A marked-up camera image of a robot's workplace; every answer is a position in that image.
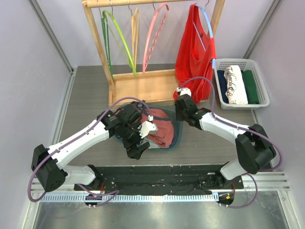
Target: light green hanger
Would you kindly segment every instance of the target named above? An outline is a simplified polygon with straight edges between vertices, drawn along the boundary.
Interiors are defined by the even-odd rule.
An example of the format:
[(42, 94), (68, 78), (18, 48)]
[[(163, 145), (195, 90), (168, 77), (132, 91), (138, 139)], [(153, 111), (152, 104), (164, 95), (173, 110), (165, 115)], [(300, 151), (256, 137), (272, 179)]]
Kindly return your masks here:
[[(120, 35), (120, 38), (123, 42), (123, 45), (125, 47), (125, 50), (126, 52), (123, 51), (122, 47), (120, 46), (119, 44), (119, 41), (116, 39), (111, 27), (109, 26), (108, 24), (108, 19), (107, 19), (107, 15), (110, 17), (110, 19), (113, 21), (114, 25), (115, 25), (115, 28), (117, 29), (119, 35)], [(132, 56), (130, 54), (130, 51), (129, 51), (129, 48), (128, 48), (128, 45), (126, 43), (126, 40), (123, 36), (123, 33), (117, 23), (117, 21), (115, 20), (113, 14), (111, 14), (108, 10), (103, 10), (102, 12), (102, 30), (103, 30), (103, 36), (104, 36), (104, 42), (105, 42), (105, 49), (106, 49), (106, 57), (107, 57), (107, 60), (108, 60), (108, 66), (110, 68), (110, 73), (111, 73), (111, 76), (113, 78), (113, 75), (112, 75), (112, 67), (111, 67), (111, 58), (110, 58), (110, 46), (109, 46), (109, 30), (108, 28), (110, 29), (110, 32), (112, 33), (116, 43), (118, 44), (120, 50), (121, 50), (121, 53), (123, 54), (124, 58), (126, 59), (127, 63), (129, 64), (130, 68), (132, 69), (132, 72), (133, 72), (133, 75), (136, 75), (137, 74), (137, 71), (135, 69), (135, 64), (132, 60)]]

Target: gray wall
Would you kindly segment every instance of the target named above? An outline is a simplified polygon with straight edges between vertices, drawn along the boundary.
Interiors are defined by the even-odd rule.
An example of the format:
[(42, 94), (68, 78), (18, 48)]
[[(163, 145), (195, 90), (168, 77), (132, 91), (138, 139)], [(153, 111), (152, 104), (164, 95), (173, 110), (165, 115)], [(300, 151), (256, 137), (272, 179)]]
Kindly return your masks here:
[(305, 1), (283, 1), (251, 59), (259, 64), (270, 105), (255, 111), (284, 153), (282, 169), (305, 218)]
[[(101, 65), (81, 0), (53, 0), (51, 4), (49, 0), (37, 1), (72, 66)], [(271, 2), (272, 0), (226, 1), (215, 36), (217, 55), (219, 58), (243, 57)], [(204, 6), (207, 0), (168, 4), (170, 12), (149, 63), (176, 62), (188, 10), (193, 3), (200, 3)], [(215, 0), (210, 0), (210, 4), (206, 9), (209, 18), (212, 17), (214, 5)], [(140, 10), (138, 63), (142, 63), (146, 36), (154, 11), (152, 4), (131, 6), (133, 12), (136, 7)], [(93, 9), (93, 14), (102, 39), (102, 26), (98, 9)], [(113, 14), (131, 49), (131, 14), (128, 7), (114, 7)], [(159, 26), (160, 20), (161, 18), (157, 20), (156, 26)], [(112, 63), (126, 64), (115, 41), (113, 39), (111, 40)]]
[(68, 70), (28, 1), (0, 7), (0, 227), (21, 228), (35, 146), (50, 144)]

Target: blue hanger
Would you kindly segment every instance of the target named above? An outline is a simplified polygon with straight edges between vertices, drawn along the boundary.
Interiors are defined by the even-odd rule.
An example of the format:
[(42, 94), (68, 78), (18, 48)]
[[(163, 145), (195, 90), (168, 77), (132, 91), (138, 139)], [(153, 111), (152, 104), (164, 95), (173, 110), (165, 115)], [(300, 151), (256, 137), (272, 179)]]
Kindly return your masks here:
[[(208, 28), (209, 28), (210, 38), (213, 38), (213, 31), (212, 31), (211, 23), (210, 23), (208, 15), (206, 14), (205, 9), (201, 5), (199, 5), (199, 4), (196, 4), (195, 6), (197, 6), (201, 10), (201, 12), (203, 13), (204, 18), (205, 18), (206, 23), (207, 23)], [(199, 32), (198, 32), (197, 28), (196, 28), (196, 31), (197, 31), (197, 34), (198, 34), (200, 40), (201, 40), (201, 37), (199, 35)], [(215, 66), (216, 66), (216, 59), (214, 58), (214, 59), (212, 59), (212, 68), (214, 69)]]

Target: wooden clothing rack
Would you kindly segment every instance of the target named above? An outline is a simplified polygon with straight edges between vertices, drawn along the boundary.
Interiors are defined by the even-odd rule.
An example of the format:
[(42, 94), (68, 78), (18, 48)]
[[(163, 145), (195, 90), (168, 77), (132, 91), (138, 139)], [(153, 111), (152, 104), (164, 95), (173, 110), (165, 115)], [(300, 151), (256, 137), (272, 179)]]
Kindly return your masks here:
[[(92, 8), (109, 7), (109, 6), (127, 6), (137, 4), (152, 4), (162, 2), (175, 2), (175, 1), (187, 1), (187, 0), (83, 0), (82, 4), (86, 13), (88, 24), (92, 32), (94, 42), (99, 53), (107, 81), (109, 83), (109, 105), (112, 105), (115, 101), (131, 96), (141, 100), (145, 100), (148, 103), (152, 102), (164, 102), (172, 101), (173, 93), (178, 86), (178, 82), (175, 77), (175, 69), (150, 71), (145, 74), (137, 73), (136, 76), (133, 73), (114, 74), (111, 77), (107, 58), (102, 46), (102, 42), (95, 24), (95, 20), (92, 13)], [(211, 19), (211, 26), (213, 34), (215, 35), (218, 22), (224, 7), (225, 0), (216, 0), (213, 15)]]

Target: white basket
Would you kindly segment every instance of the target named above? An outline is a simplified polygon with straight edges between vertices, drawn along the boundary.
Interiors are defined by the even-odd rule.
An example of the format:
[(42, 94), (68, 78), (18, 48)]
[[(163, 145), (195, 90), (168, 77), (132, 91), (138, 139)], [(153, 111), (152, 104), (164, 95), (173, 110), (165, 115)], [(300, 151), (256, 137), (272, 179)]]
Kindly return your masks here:
[[(225, 70), (230, 65), (238, 65), (241, 70), (251, 70), (254, 81), (256, 83), (256, 91), (260, 104), (227, 104), (223, 101), (217, 70)], [(258, 107), (268, 106), (270, 104), (269, 97), (262, 79), (261, 72), (253, 60), (248, 59), (216, 59), (216, 67), (214, 69), (216, 84), (220, 99), (221, 108), (224, 110), (254, 110)]]

